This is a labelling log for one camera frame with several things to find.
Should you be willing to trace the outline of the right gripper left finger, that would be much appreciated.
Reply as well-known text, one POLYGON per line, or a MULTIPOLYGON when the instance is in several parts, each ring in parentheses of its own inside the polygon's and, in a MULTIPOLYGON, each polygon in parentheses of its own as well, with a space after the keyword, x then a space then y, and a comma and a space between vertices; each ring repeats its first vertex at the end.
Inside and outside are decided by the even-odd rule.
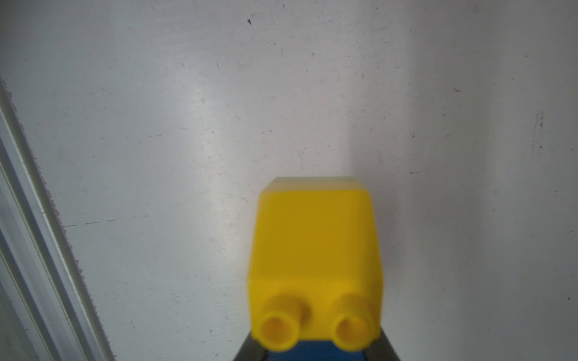
POLYGON ((267 350, 249 333, 233 361, 265 361, 266 359, 267 350))

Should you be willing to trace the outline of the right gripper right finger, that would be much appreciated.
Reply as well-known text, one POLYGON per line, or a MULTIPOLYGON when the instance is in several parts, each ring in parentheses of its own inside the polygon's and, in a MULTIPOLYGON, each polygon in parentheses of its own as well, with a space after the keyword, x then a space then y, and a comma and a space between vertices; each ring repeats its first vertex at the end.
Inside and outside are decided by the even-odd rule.
POLYGON ((364 350, 364 357, 366 361, 400 361, 383 329, 379 338, 364 350))

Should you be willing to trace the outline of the blue lego brick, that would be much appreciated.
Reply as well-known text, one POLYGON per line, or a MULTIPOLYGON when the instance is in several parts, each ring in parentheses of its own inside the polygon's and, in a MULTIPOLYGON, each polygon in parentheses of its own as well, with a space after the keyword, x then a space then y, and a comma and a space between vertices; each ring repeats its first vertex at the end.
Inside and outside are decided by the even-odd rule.
POLYGON ((266 361, 365 361, 362 350, 344 351, 332 341, 300 341, 287 351, 268 351, 266 361))

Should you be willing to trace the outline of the yellow lego brick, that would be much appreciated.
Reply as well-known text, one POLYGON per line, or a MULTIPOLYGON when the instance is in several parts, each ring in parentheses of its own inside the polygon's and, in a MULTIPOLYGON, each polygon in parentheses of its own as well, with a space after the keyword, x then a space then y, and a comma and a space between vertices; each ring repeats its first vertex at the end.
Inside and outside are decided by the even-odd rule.
POLYGON ((251 335, 368 348, 381 334, 382 261, 369 190, 353 177, 277 177, 261 192, 248 270, 251 335))

